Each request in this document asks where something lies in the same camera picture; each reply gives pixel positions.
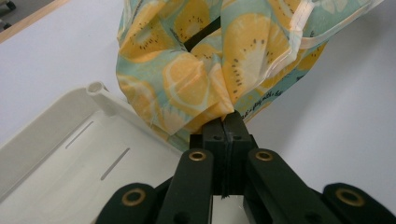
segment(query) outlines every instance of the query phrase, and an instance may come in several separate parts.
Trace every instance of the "fabric bag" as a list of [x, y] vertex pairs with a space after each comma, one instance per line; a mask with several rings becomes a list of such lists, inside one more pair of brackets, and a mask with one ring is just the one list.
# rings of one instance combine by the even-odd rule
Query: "fabric bag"
[[125, 0], [117, 78], [137, 115], [188, 149], [238, 110], [247, 122], [382, 0]]

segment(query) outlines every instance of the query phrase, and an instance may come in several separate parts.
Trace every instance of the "lemon slice print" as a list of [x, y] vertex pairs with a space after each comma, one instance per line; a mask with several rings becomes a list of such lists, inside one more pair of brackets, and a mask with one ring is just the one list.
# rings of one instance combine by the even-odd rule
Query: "lemon slice print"
[[187, 52], [179, 54], [163, 69], [163, 89], [169, 103], [194, 117], [210, 104], [209, 95], [214, 95], [204, 68]]
[[137, 115], [146, 123], [151, 123], [160, 110], [155, 90], [146, 81], [135, 77], [117, 74], [117, 79], [120, 89]]

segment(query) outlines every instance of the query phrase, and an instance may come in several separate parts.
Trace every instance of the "white surface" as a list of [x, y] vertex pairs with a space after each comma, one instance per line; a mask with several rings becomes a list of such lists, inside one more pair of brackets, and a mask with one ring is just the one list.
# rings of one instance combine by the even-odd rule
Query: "white surface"
[[0, 223], [91, 223], [120, 187], [155, 187], [175, 172], [181, 152], [97, 84], [70, 91], [1, 148]]
[[[394, 8], [385, 1], [334, 36], [310, 73], [247, 126], [308, 186], [345, 182], [396, 214]], [[115, 79], [121, 12], [121, 1], [71, 0], [0, 45], [0, 145], [77, 86], [101, 80], [124, 98]], [[217, 204], [214, 223], [244, 220]]]

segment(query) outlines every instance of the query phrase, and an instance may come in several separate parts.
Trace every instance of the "yellow citrus pattern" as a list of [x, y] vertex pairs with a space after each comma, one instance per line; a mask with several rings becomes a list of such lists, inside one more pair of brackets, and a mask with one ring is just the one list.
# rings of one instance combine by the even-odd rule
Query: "yellow citrus pattern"
[[209, 7], [204, 0], [188, 1], [177, 15], [175, 32], [180, 41], [185, 42], [210, 23]]
[[310, 54], [306, 55], [301, 60], [301, 62], [297, 66], [297, 68], [299, 70], [309, 70], [309, 69], [311, 69], [312, 66], [314, 66], [315, 62], [317, 61], [317, 59], [319, 58], [321, 52], [324, 50], [325, 47], [326, 47], [326, 44], [322, 44], [321, 46], [316, 47], [314, 49], [314, 51], [312, 51]]
[[280, 28], [262, 14], [244, 14], [231, 22], [224, 36], [223, 71], [233, 103], [288, 47]]
[[285, 75], [287, 75], [291, 70], [293, 70], [296, 65], [301, 61], [302, 56], [306, 52], [306, 49], [300, 49], [297, 53], [297, 58], [294, 62], [290, 63], [288, 66], [283, 68], [276, 75], [266, 78], [260, 86], [258, 86], [255, 91], [257, 91], [260, 95], [264, 95], [271, 88], [275, 86], [275, 84], [280, 81]]
[[175, 45], [163, 29], [159, 17], [150, 13], [152, 10], [160, 10], [163, 5], [164, 2], [146, 4], [139, 11], [120, 46], [120, 55], [134, 63], [145, 63], [158, 56], [161, 50]]
[[301, 0], [268, 0], [279, 23], [289, 29], [290, 21]]
[[183, 3], [184, 0], [169, 0], [166, 3], [166, 5], [163, 7], [163, 9], [161, 9], [161, 11], [158, 13], [158, 15], [162, 19], [167, 19], [173, 14], [175, 14], [175, 12], [177, 12], [180, 9]]
[[171, 105], [190, 116], [198, 115], [215, 96], [204, 63], [189, 53], [181, 53], [163, 69], [163, 89]]
[[215, 49], [210, 44], [198, 44], [191, 50], [191, 54], [193, 54], [198, 60], [204, 62], [205, 70], [207, 72], [210, 71], [212, 66], [212, 58], [213, 55], [218, 55], [220, 58], [222, 57], [222, 52], [220, 49]]
[[135, 77], [117, 74], [120, 89], [133, 106], [137, 115], [146, 123], [151, 123], [160, 110], [155, 90], [146, 82]]

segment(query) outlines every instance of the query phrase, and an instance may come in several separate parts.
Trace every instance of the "kiwi slice print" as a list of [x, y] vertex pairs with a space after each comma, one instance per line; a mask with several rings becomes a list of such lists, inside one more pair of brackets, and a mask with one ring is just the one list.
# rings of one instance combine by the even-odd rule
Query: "kiwi slice print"
[[224, 79], [232, 102], [254, 88], [288, 47], [281, 29], [262, 14], [243, 14], [233, 20], [223, 43]]
[[172, 37], [163, 29], [159, 17], [155, 15], [163, 5], [164, 3], [146, 4], [138, 12], [120, 46], [121, 56], [133, 63], [145, 63], [155, 58], [161, 50], [175, 45]]
[[209, 7], [207, 3], [203, 0], [191, 0], [177, 15], [174, 29], [178, 39], [181, 42], [185, 42], [204, 29], [209, 23]]
[[206, 43], [195, 46], [191, 50], [191, 54], [194, 55], [201, 62], [204, 62], [206, 72], [209, 72], [210, 70], [213, 55], [216, 54], [220, 58], [222, 56], [221, 50], [215, 49], [213, 46]]
[[290, 21], [301, 0], [268, 0], [278, 22], [286, 29], [290, 28]]
[[324, 50], [326, 47], [326, 43], [315, 47], [315, 49], [310, 52], [308, 55], [306, 55], [298, 64], [297, 68], [299, 70], [309, 70], [314, 66], [315, 62], [318, 60], [321, 52]]

